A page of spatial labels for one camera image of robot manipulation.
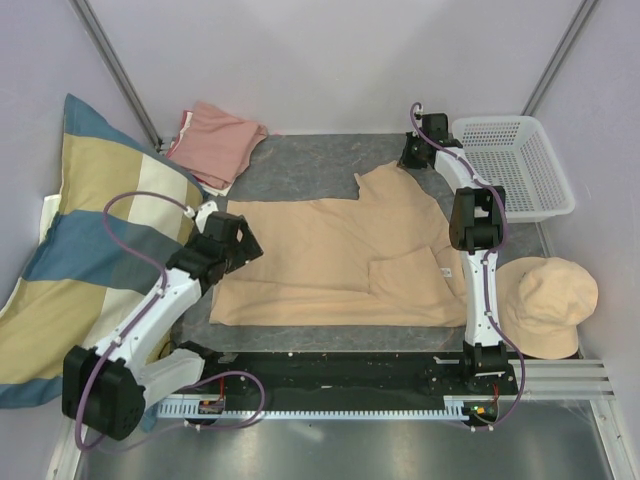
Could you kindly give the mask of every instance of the cable clip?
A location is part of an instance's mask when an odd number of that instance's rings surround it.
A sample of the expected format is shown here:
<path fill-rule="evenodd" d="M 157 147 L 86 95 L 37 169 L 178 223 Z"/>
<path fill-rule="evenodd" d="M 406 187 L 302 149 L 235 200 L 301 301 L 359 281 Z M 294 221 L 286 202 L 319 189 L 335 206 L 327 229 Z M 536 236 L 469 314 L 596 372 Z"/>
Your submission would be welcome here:
<path fill-rule="evenodd" d="M 187 208 L 183 213 L 189 218 L 194 218 L 196 216 L 196 211 L 189 205 L 187 205 Z"/>

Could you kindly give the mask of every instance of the beige sweatshirt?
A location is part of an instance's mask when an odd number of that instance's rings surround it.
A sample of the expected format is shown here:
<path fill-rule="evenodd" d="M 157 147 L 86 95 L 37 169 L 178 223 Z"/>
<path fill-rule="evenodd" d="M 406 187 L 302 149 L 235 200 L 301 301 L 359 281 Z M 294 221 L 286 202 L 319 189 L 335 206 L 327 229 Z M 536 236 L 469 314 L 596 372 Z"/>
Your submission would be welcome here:
<path fill-rule="evenodd" d="M 229 202 L 264 256 L 226 276 L 212 323 L 465 324 L 465 283 L 435 199 L 395 163 L 360 177 L 358 200 Z"/>

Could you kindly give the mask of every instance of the beige hat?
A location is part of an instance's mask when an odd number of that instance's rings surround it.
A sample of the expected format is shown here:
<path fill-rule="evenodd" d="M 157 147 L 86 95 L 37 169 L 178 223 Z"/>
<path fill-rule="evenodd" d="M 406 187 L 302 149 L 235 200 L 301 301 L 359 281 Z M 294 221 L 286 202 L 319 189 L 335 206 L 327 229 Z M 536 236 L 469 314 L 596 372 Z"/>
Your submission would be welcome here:
<path fill-rule="evenodd" d="M 561 258 L 520 258 L 496 274 L 500 326 L 522 353 L 570 357 L 578 351 L 576 325 L 598 302 L 598 285 L 577 263 Z"/>

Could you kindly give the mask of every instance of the white cable tray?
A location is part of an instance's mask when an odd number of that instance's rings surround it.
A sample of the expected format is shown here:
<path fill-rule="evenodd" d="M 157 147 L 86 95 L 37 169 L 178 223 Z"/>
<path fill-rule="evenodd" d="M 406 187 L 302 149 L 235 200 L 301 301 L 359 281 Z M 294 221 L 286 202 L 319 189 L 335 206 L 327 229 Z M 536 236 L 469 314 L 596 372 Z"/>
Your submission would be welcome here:
<path fill-rule="evenodd" d="M 200 396 L 185 398 L 184 395 L 169 396 L 161 401 L 156 410 L 158 418 L 188 419 L 244 419 L 255 412 L 228 410 L 222 413 L 202 413 Z M 460 400 L 445 400 L 443 410 L 358 410 L 358 411 L 270 411 L 260 415 L 265 420 L 468 420 L 462 414 L 464 404 Z"/>

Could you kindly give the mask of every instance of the white wall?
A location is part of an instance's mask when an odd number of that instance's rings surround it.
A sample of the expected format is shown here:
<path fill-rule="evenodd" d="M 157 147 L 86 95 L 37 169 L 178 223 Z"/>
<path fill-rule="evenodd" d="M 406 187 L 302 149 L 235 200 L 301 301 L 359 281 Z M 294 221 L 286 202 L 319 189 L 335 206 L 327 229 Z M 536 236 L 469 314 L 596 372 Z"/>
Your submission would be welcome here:
<path fill-rule="evenodd" d="M 163 136 L 196 100 L 277 133 L 519 113 L 579 0 L 91 0 Z"/>
<path fill-rule="evenodd" d="M 640 2 L 600 2 L 537 115 L 577 200 L 549 221 L 555 252 L 596 278 L 596 314 L 581 328 L 604 360 L 640 446 Z"/>
<path fill-rule="evenodd" d="M 4 2 L 0 45 L 3 304 L 37 244 L 42 198 L 60 187 L 67 92 L 137 140 L 144 135 L 66 0 Z M 0 410 L 0 478 L 43 478 L 61 418 L 59 402 Z"/>

